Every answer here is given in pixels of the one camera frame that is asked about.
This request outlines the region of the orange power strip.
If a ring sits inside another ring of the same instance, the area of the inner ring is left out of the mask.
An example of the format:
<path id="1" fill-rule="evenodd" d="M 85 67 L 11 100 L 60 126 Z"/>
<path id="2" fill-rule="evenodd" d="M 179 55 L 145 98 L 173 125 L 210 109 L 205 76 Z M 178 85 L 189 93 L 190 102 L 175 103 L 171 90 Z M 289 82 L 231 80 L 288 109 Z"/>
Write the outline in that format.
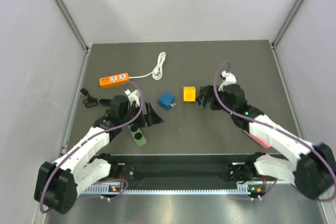
<path id="1" fill-rule="evenodd" d="M 99 86 L 103 89 L 125 84 L 130 80 L 128 73 L 120 73 L 99 79 Z"/>

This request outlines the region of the blue plug adapter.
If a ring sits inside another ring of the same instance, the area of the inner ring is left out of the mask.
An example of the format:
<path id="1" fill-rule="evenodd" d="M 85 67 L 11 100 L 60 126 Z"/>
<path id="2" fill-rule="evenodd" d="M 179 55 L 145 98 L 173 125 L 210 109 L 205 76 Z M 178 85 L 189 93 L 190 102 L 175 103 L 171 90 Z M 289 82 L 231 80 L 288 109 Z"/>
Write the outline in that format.
<path id="1" fill-rule="evenodd" d="M 161 108 L 167 111 L 176 106 L 175 97 L 166 92 L 160 96 L 158 103 Z"/>

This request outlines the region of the green power strip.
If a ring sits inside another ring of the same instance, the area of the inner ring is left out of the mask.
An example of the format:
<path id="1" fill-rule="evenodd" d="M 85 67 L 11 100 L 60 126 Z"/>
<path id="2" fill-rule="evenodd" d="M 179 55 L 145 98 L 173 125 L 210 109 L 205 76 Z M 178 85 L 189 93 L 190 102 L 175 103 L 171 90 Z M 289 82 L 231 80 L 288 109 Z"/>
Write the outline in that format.
<path id="1" fill-rule="evenodd" d="M 131 133 L 136 145 L 138 147 L 144 147 L 147 143 L 146 138 L 144 137 L 140 128 L 136 125 L 128 125 L 129 132 Z"/>

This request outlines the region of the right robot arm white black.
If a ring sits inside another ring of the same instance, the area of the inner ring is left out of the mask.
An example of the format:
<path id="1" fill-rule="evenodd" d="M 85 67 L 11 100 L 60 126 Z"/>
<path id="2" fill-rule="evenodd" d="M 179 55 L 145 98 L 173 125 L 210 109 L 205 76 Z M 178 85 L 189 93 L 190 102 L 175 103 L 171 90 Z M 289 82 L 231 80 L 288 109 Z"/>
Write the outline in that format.
<path id="1" fill-rule="evenodd" d="M 282 180 L 313 200 L 335 186 L 331 148 L 324 143 L 307 142 L 274 123 L 262 110 L 248 104 L 238 84 L 230 84 L 223 90 L 212 85 L 201 87 L 196 102 L 201 108 L 209 104 L 212 110 L 227 112 L 238 128 L 263 140 L 283 156 L 276 158 L 262 152 L 249 156 L 245 161 L 248 178 L 269 176 Z"/>

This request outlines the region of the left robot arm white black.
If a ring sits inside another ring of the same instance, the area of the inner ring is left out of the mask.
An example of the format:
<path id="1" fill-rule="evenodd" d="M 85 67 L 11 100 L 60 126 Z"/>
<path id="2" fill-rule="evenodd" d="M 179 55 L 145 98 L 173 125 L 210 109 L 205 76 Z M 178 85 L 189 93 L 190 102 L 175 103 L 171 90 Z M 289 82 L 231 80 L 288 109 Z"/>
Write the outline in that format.
<path id="1" fill-rule="evenodd" d="M 66 214 L 87 188 L 104 178 L 116 179 L 118 166 L 97 152 L 110 144 L 124 127 L 138 130 L 160 123 L 163 119 L 150 102 L 136 101 L 130 95 L 110 99 L 105 114 L 71 150 L 39 168 L 34 199 L 39 202 L 40 211 Z"/>

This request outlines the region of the yellow plug adapter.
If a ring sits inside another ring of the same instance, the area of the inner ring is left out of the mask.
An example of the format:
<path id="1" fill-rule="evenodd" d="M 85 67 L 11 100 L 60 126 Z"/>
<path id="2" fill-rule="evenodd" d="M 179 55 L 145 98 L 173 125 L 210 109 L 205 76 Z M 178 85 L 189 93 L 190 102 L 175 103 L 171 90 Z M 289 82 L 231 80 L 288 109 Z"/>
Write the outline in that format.
<path id="1" fill-rule="evenodd" d="M 183 101 L 195 102 L 196 101 L 196 88 L 195 87 L 183 87 Z"/>

